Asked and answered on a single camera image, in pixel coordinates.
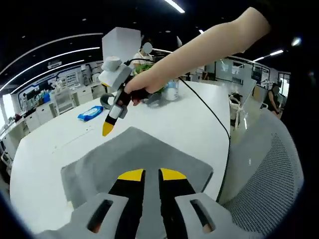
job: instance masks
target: wall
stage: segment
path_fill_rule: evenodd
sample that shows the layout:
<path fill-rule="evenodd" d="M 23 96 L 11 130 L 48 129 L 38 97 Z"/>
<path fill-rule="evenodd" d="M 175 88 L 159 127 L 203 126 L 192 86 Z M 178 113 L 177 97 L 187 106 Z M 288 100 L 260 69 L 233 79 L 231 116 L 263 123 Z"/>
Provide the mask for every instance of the wall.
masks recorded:
<path fill-rule="evenodd" d="M 97 66 L 101 66 L 103 63 L 103 61 L 94 61 L 94 62 L 90 62 L 88 63 L 90 65 L 91 68 L 95 68 Z M 56 77 L 65 77 L 69 74 L 72 74 L 72 73 L 80 73 L 81 72 L 81 65 L 78 65 L 78 66 L 73 66 L 73 67 L 69 67 L 67 69 L 64 69 L 64 70 L 61 70 L 61 71 L 57 71 L 57 72 L 54 72 L 46 77 L 42 77 L 40 79 L 38 79 L 37 81 L 35 82 L 32 82 L 30 83 L 29 85 L 25 86 L 23 89 L 21 89 L 20 91 L 18 91 L 16 95 L 16 98 L 18 100 L 18 105 L 19 105 L 19 109 L 21 111 L 21 106 L 20 106 L 20 102 L 22 101 L 22 97 L 23 97 L 23 93 L 29 93 L 31 92 L 32 90 L 34 90 L 40 83 L 44 82 L 44 81 L 48 81 L 48 83 L 51 83 L 52 81 L 55 81 L 56 80 Z"/>
<path fill-rule="evenodd" d="M 228 93 L 239 92 L 243 96 L 243 101 L 249 96 L 256 85 L 256 81 L 251 78 L 253 64 L 249 60 L 231 56 L 232 59 L 221 59 L 216 61 L 216 80 L 214 84 L 225 87 L 228 90 Z M 265 65 L 254 63 L 254 66 L 259 66 L 269 69 L 270 73 L 267 76 L 269 77 L 270 83 L 278 82 L 278 73 L 274 68 L 269 68 Z M 215 66 L 214 63 L 206 65 L 207 72 L 214 72 Z M 240 79 L 241 82 L 234 81 L 234 78 Z M 262 98 L 264 93 L 267 93 L 267 90 L 261 88 Z"/>
<path fill-rule="evenodd" d="M 19 114 L 21 112 L 21 107 L 20 107 L 20 103 L 19 103 L 19 99 L 18 99 L 18 94 L 12 94 L 11 98 L 12 98 L 14 112 L 16 114 Z"/>

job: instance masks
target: white table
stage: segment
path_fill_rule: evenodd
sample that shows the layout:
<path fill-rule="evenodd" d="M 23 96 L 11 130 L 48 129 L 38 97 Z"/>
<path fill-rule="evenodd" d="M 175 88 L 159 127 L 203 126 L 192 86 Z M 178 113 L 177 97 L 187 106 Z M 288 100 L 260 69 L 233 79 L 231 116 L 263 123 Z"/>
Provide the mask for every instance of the white table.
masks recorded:
<path fill-rule="evenodd" d="M 11 123 L 10 126 L 0 134 L 0 140 L 3 141 L 5 150 L 12 159 L 15 156 L 20 140 L 24 137 L 24 122 L 25 118 L 22 117 L 17 122 Z"/>
<path fill-rule="evenodd" d="M 227 92 L 219 86 L 188 82 L 230 128 Z M 215 116 L 180 83 L 180 100 L 151 109 L 128 107 L 113 131 L 102 137 L 107 110 L 89 122 L 77 119 L 99 99 L 85 103 L 37 128 L 20 142 L 10 182 L 13 207 L 34 233 L 56 230 L 70 221 L 60 170 L 87 152 L 134 126 L 213 167 L 205 193 L 216 200 L 226 168 L 228 138 Z"/>

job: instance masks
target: window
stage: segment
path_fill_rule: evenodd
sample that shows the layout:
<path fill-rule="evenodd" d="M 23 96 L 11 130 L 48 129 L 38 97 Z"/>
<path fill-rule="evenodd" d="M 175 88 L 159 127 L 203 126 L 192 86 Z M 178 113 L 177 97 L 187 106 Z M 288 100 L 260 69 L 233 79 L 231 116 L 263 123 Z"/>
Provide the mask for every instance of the window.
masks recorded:
<path fill-rule="evenodd" d="M 3 96 L 3 104 L 7 118 L 15 116 L 11 94 Z"/>
<path fill-rule="evenodd" d="M 278 86 L 280 87 L 279 93 L 288 97 L 290 75 L 279 73 Z"/>
<path fill-rule="evenodd" d="M 262 72 L 261 72 L 261 82 L 262 82 L 262 83 L 265 82 L 265 83 L 267 83 L 267 85 L 268 85 L 268 83 L 269 83 L 269 70 L 266 69 L 266 68 L 262 68 Z"/>
<path fill-rule="evenodd" d="M 222 67 L 222 71 L 228 72 L 228 64 L 225 64 L 222 60 L 221 60 L 221 67 Z"/>
<path fill-rule="evenodd" d="M 242 69 L 245 68 L 244 64 L 234 61 L 231 73 L 234 74 L 234 75 L 239 75 L 240 68 L 242 68 Z"/>

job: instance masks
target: ceiling light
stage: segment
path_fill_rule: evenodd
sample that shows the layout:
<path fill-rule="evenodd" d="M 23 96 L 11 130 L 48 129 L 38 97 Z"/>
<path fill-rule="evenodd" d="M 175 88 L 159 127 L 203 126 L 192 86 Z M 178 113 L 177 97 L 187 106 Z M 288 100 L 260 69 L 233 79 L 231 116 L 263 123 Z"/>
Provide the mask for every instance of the ceiling light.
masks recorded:
<path fill-rule="evenodd" d="M 301 38 L 300 37 L 295 37 L 294 40 L 292 41 L 291 45 L 292 46 L 298 46 L 301 43 Z"/>
<path fill-rule="evenodd" d="M 155 50 L 155 51 L 167 52 L 167 53 L 172 53 L 172 51 L 166 51 L 166 50 L 161 50 L 161 49 L 156 49 L 156 48 L 153 48 L 153 50 Z"/>
<path fill-rule="evenodd" d="M 12 82 L 15 78 L 17 78 L 18 76 L 22 75 L 24 72 L 30 70 L 31 68 L 43 63 L 43 62 L 46 62 L 46 61 L 49 61 L 49 60 L 52 60 L 54 58 L 57 58 L 57 57 L 60 57 L 60 56 L 64 56 L 64 55 L 67 55 L 67 54 L 71 54 L 71 53 L 75 53 L 75 52 L 80 52 L 80 51 L 88 51 L 88 50 L 96 50 L 96 49 L 100 49 L 100 47 L 91 47 L 91 48 L 84 48 L 84 49 L 80 49 L 80 50 L 75 50 L 75 51 L 69 51 L 69 52 L 66 52 L 66 53 L 62 53 L 60 55 L 56 55 L 56 56 L 52 56 L 48 59 L 45 59 L 43 61 L 40 61 L 28 68 L 26 68 L 25 70 L 21 71 L 19 74 L 17 74 L 16 76 L 14 76 L 11 80 L 9 80 L 7 83 L 5 83 L 1 88 L 0 88 L 0 92 L 8 85 L 10 84 L 10 82 Z"/>
<path fill-rule="evenodd" d="M 11 94 L 13 94 L 13 93 L 16 92 L 18 89 L 20 89 L 22 86 L 28 84 L 29 82 L 33 81 L 35 78 L 37 78 L 37 77 L 39 77 L 39 76 L 43 76 L 44 74 L 46 74 L 46 73 L 48 73 L 48 72 L 54 71 L 54 70 L 59 69 L 59 68 L 61 68 L 61 67 L 65 67 L 65 66 L 68 66 L 68 65 L 72 65 L 72 64 L 75 64 L 75 63 L 79 63 L 79 62 L 82 62 L 82 61 L 84 61 L 84 60 L 71 62 L 71 63 L 65 64 L 65 65 L 63 65 L 63 66 L 58 66 L 58 67 L 55 67 L 55 68 L 53 68 L 53 69 L 51 69 L 51 70 L 48 70 L 48 71 L 46 71 L 46 72 L 43 72 L 43 73 L 41 73 L 40 75 L 37 75 L 36 77 L 33 77 L 32 79 L 30 79 L 30 80 L 24 82 L 22 85 L 20 85 L 20 86 L 19 86 L 18 88 L 16 88 L 14 91 L 12 91 Z"/>
<path fill-rule="evenodd" d="M 177 3 L 175 3 L 172 0 L 164 0 L 165 2 L 167 2 L 169 5 L 171 5 L 172 7 L 174 7 L 177 11 L 179 11 L 180 13 L 184 13 L 185 11 L 179 6 L 177 5 Z"/>
<path fill-rule="evenodd" d="M 262 60 L 262 59 L 264 59 L 264 58 L 265 58 L 264 56 L 259 57 L 259 58 L 257 58 L 256 60 L 253 60 L 253 62 L 260 61 L 260 60 Z"/>
<path fill-rule="evenodd" d="M 277 55 L 277 54 L 280 54 L 280 53 L 283 53 L 284 51 L 283 50 L 279 50 L 279 51 L 275 51 L 273 53 L 270 53 L 271 56 L 274 56 L 274 55 Z"/>

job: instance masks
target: white chair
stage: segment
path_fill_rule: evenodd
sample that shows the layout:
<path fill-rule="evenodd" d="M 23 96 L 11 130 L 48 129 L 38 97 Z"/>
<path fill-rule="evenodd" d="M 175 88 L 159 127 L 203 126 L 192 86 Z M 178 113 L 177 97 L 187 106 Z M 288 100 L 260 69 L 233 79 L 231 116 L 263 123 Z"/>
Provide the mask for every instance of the white chair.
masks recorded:
<path fill-rule="evenodd" d="M 6 165 L 6 172 L 8 173 L 8 175 L 11 176 L 13 160 L 10 158 L 7 152 L 3 152 L 3 154 L 1 155 L 1 161 Z"/>

